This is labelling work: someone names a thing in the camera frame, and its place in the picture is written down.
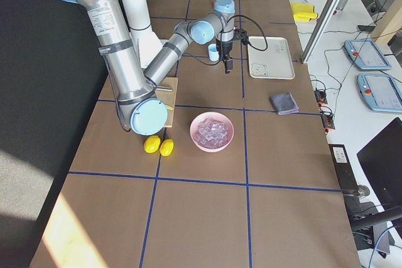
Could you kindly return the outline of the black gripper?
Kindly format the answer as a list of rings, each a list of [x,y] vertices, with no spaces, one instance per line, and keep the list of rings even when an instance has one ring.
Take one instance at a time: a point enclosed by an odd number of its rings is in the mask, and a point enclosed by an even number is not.
[[[219,60],[223,60],[225,74],[233,70],[233,59],[230,56],[234,42],[240,41],[243,45],[249,44],[247,31],[242,28],[234,28],[229,32],[232,36],[229,38],[227,33],[218,33],[215,37],[216,47],[219,54]]]

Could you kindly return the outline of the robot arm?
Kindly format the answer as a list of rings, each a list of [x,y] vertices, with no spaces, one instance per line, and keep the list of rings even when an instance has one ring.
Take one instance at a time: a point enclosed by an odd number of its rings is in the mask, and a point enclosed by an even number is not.
[[[121,126],[144,136],[165,126],[168,110],[155,92],[191,43],[215,40],[219,60],[230,72],[233,42],[248,42],[247,33],[234,26],[233,0],[216,0],[206,17],[176,25],[165,43],[153,32],[146,0],[62,1],[85,8],[108,69]]]

